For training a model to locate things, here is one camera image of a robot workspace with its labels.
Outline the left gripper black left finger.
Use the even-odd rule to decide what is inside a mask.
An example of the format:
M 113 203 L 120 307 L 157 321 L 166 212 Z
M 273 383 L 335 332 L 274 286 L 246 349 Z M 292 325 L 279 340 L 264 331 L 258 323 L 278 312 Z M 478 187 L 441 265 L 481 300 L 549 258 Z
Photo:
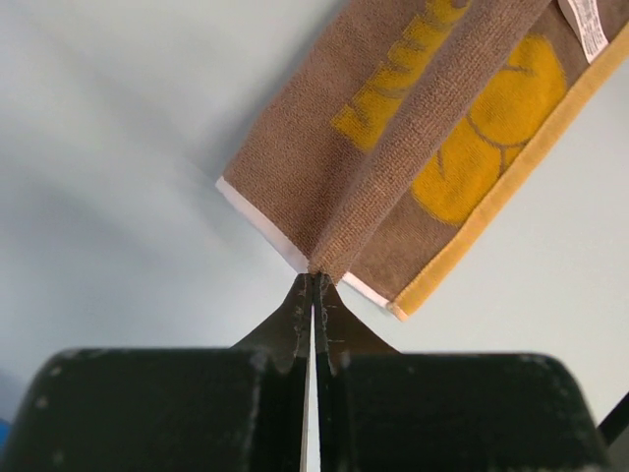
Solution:
M 299 471 L 313 280 L 230 348 L 74 348 L 32 380 L 5 471 Z

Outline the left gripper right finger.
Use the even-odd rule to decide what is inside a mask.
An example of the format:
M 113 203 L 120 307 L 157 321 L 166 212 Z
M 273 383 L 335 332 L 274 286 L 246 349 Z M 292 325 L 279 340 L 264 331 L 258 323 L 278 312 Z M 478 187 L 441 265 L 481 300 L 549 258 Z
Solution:
M 538 353 L 401 353 L 313 279 L 324 471 L 607 471 L 579 386 Z

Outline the yellow white towel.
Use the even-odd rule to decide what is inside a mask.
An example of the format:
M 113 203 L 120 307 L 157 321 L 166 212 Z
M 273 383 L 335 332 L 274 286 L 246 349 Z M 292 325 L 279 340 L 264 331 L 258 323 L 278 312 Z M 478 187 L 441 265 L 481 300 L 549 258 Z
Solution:
M 348 1 L 216 186 L 403 320 L 627 55 L 624 1 Z

